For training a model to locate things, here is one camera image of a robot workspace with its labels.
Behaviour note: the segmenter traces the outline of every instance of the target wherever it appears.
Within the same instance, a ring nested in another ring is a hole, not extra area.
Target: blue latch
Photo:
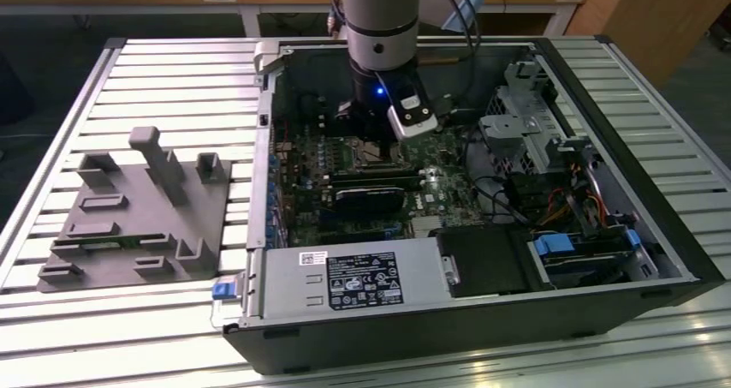
[[[573,243],[568,234],[546,234],[540,236],[534,241],[537,255],[570,253],[573,252]]]
[[[626,230],[626,240],[629,240],[629,245],[632,245],[632,249],[641,246],[641,240],[640,236],[637,235],[637,231]]]
[[[236,298],[236,282],[217,283],[213,285],[213,300],[230,300]]]

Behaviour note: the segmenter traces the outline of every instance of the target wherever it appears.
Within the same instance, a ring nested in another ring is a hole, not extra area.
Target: floor
[[[324,35],[322,16],[262,15],[265,36]],[[101,47],[110,37],[237,37],[234,15],[94,16],[81,30],[69,16],[0,17],[0,52],[35,99],[35,113],[0,127],[0,225],[11,213],[53,134],[73,104]],[[702,39],[662,94],[689,125],[731,164],[731,53]]]

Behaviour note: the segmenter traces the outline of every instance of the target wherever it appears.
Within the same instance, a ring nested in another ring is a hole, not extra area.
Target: gray plastic holder
[[[37,290],[53,292],[213,278],[226,211],[230,162],[201,153],[179,163],[154,127],[130,131],[146,164],[86,154],[83,180]]]

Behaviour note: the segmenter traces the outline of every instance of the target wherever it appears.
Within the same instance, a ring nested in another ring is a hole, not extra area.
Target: slotted metal table
[[[298,376],[264,377],[210,323],[213,281],[57,294],[34,291],[81,179],[85,152],[126,146],[155,126],[178,160],[214,151],[234,162],[222,274],[245,266],[258,88],[254,39],[109,41],[0,235],[0,386],[731,385],[731,287],[646,313],[608,334]],[[731,277],[731,176],[618,50],[594,38],[552,40],[705,252]],[[566,103],[558,103],[577,134]],[[236,310],[224,305],[221,310]]]

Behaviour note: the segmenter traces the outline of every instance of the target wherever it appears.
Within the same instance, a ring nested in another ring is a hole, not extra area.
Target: power supply label
[[[394,254],[328,258],[328,297],[334,310],[402,304]]]

